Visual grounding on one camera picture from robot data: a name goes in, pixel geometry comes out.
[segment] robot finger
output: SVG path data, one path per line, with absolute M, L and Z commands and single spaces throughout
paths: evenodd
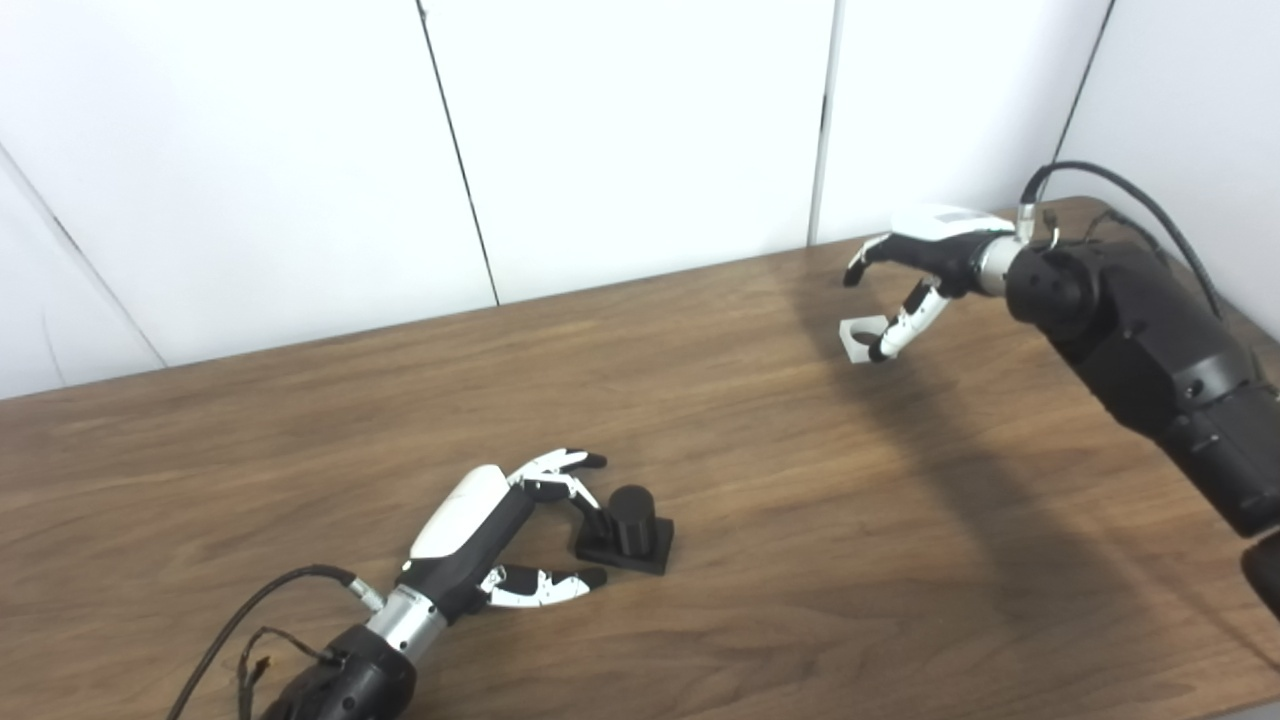
M 507 477 L 507 482 L 517 484 L 522 478 L 529 475 L 570 473 L 579 468 L 604 468 L 607 464 L 608 459 L 603 455 L 562 447 L 525 462 L 518 470 Z
M 492 607 L 541 607 L 581 597 L 608 580 L 603 568 L 573 573 L 498 565 L 480 584 Z
M 867 256 L 867 251 L 888 240 L 890 234 L 892 233 L 873 237 L 863 243 L 863 246 L 858 250 L 858 255 L 854 255 L 854 259 L 849 261 L 849 266 L 845 268 L 845 287 L 858 287 L 858 283 L 863 282 L 863 273 L 865 273 L 867 268 L 876 261 L 874 259 Z

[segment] white wall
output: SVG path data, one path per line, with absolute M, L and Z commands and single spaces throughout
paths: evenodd
M 0 397 L 159 366 L 0 152 Z
M 831 0 L 436 1 L 503 302 L 801 247 Z
M 1106 9 L 847 0 L 817 240 L 879 231 L 916 202 L 1015 205 L 1053 156 Z
M 169 363 L 493 304 L 411 0 L 6 0 L 0 104 Z
M 822 241 L 1012 204 L 1106 0 L 845 6 Z M 412 0 L 10 0 L 0 146 L 169 363 L 804 245 L 833 0 L 428 8 L 489 268 Z
M 1196 246 L 1221 293 L 1280 337 L 1280 4 L 1119 0 L 1061 159 L 1146 190 Z M 1155 229 L 1101 181 L 1062 172 L 1046 197 L 1096 195 Z

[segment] wire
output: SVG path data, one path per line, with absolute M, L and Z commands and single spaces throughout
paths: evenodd
M 1174 245 L 1178 246 L 1178 251 L 1187 259 L 1187 265 L 1192 269 L 1192 273 L 1196 274 L 1196 281 L 1199 283 L 1201 290 L 1204 291 L 1204 300 L 1208 302 L 1208 309 L 1213 313 L 1213 316 L 1219 320 L 1222 319 L 1222 309 L 1217 301 L 1217 291 L 1213 288 L 1213 281 L 1210 279 L 1208 272 L 1204 269 L 1204 264 L 1201 263 L 1199 256 L 1196 254 L 1196 249 L 1192 247 L 1192 243 L 1187 241 L 1187 236 L 1183 234 L 1183 231 L 1178 229 L 1172 218 L 1169 217 L 1169 213 L 1165 213 L 1165 209 L 1161 208 L 1160 204 L 1152 200 L 1152 197 L 1143 192 L 1138 186 L 1119 174 L 1103 168 L 1102 165 L 1082 160 L 1060 160 L 1057 163 L 1041 165 L 1041 168 L 1032 176 L 1032 179 L 1027 181 L 1027 187 L 1023 188 L 1023 205 L 1036 204 L 1036 196 L 1039 193 L 1041 186 L 1044 184 L 1044 181 L 1048 179 L 1048 176 L 1051 176 L 1055 170 L 1083 170 L 1093 173 L 1110 181 L 1112 184 L 1129 193 L 1130 197 L 1140 202 L 1143 208 L 1160 220 L 1161 227 L 1165 228 L 1165 232 L 1167 232 L 1169 237 L 1172 238 Z
M 236 664 L 236 685 L 238 688 L 236 693 L 236 705 L 239 708 L 239 720 L 251 720 L 253 716 L 253 685 L 257 684 L 259 679 L 262 678 L 262 673 L 266 671 L 268 666 L 271 664 L 270 657 L 264 657 L 259 660 L 253 666 L 253 674 L 248 671 L 248 656 L 253 652 L 253 646 L 257 641 L 262 639 L 262 635 L 276 635 L 289 641 L 289 643 L 298 648 L 298 652 L 306 655 L 307 657 L 317 662 L 333 662 L 334 659 L 328 651 L 317 652 L 307 643 L 300 641 L 293 633 L 282 630 L 279 628 L 261 626 L 253 633 L 253 637 L 244 643 L 244 650 L 241 652 L 239 662 Z
M 330 578 L 337 580 L 343 587 L 349 585 L 356 579 L 355 573 L 343 570 L 342 568 L 334 568 L 333 565 L 307 565 L 306 568 L 289 570 L 288 573 L 262 585 L 262 588 L 246 600 L 244 605 L 242 605 L 239 610 L 232 615 L 232 619 L 223 625 L 218 637 L 214 638 L 209 650 L 205 651 L 204 657 L 201 657 L 200 662 L 196 664 L 196 669 L 191 671 L 191 678 L 187 678 L 187 684 L 182 687 L 182 691 L 178 693 L 178 698 L 173 701 L 173 707 L 169 708 L 169 715 L 165 716 L 165 720 L 178 720 L 178 716 L 182 715 L 182 710 L 187 706 L 187 701 L 191 700 L 191 693 L 196 691 L 196 685 L 200 683 L 200 679 L 205 676 L 209 666 L 214 662 L 214 657 L 218 656 L 218 651 L 227 644 L 227 639 L 230 638 L 233 632 L 236 632 L 236 626 L 241 624 L 241 620 L 243 620 L 259 602 L 262 602 L 262 598 L 280 589 L 282 585 L 297 580 L 298 578 L 307 577 Z
M 1147 228 L 1133 222 L 1133 219 L 1129 218 L 1129 215 L 1125 215 L 1124 213 L 1116 210 L 1115 208 L 1107 208 L 1106 210 L 1100 213 L 1096 218 L 1093 218 L 1093 220 L 1089 222 L 1089 227 L 1084 231 L 1084 237 L 1080 240 L 1080 243 L 1088 245 L 1089 242 L 1093 242 L 1094 241 L 1093 233 L 1098 229 L 1098 225 L 1101 225 L 1107 220 L 1111 220 L 1112 223 L 1120 227 L 1129 228 L 1133 232 L 1138 233 L 1138 237 L 1140 237 L 1142 241 L 1147 243 L 1147 247 L 1151 249 L 1151 254 L 1155 255 L 1157 260 L 1160 260 L 1160 264 L 1166 268 L 1169 266 L 1169 254 L 1165 252 L 1164 247 L 1161 247 L 1160 241 L 1156 240 L 1155 236 L 1152 236 L 1149 232 L 1147 232 Z

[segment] robotic hand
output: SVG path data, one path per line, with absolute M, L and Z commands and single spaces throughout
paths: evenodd
M 463 615 L 566 602 L 603 585 L 602 568 L 563 573 L 495 560 L 535 503 L 568 500 L 586 523 L 602 523 L 599 503 L 568 473 L 604 465 L 600 455 L 557 450 L 511 475 L 497 465 L 467 473 L 413 541 L 385 603 L 367 602 L 374 615 L 334 638 L 262 717 L 393 720 L 413 697 L 415 666 Z
M 1032 246 L 1034 196 L 1052 169 L 1108 177 L 1166 224 L 1199 269 L 1167 215 L 1110 170 L 1059 163 L 1037 173 L 1019 223 L 955 208 L 895 215 L 893 232 L 868 241 L 850 263 L 856 286 L 874 263 L 929 273 L 897 319 L 844 320 L 840 337 L 854 363 L 896 355 L 946 302 L 969 292 L 1005 297 L 1014 319 L 1050 341 L 1111 416 L 1153 441 L 1242 537 L 1280 525 L 1280 402 L 1252 354 L 1188 293 L 1156 255 L 1133 242 Z M 1212 286 L 1201 277 L 1207 291 Z M 860 342 L 870 333 L 870 342 Z M 1280 533 L 1244 553 L 1244 573 L 1280 618 Z

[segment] wood grain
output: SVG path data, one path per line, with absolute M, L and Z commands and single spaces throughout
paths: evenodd
M 837 322 L 914 282 L 841 288 L 855 247 L 0 404 L 0 715 L 161 716 L 264 582 L 332 562 L 385 588 L 466 470 L 564 445 L 609 456 L 584 475 L 602 496 L 653 489 L 669 574 L 462 620 L 408 717 L 1188 720 L 1274 697 L 1245 543 L 1001 302 L 849 365 Z M 540 510 L 504 557 L 576 566 L 572 525 Z M 324 643 L 360 619 L 321 580 L 282 591 L 187 716 L 233 716 L 259 624 Z M 266 697 L 302 660 L 264 647 Z

